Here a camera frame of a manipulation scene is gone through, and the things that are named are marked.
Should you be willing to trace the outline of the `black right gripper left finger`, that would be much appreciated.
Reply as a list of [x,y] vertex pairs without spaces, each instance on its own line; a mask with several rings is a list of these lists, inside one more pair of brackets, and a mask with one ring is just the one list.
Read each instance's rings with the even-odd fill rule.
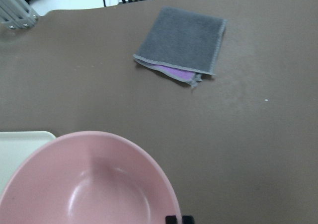
[[165,223],[166,224],[177,224],[177,217],[176,216],[166,216]]

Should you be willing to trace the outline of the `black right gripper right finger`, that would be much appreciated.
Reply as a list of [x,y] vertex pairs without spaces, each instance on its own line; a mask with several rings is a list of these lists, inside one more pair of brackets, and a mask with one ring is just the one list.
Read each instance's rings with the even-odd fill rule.
[[182,216],[182,224],[194,224],[193,216]]

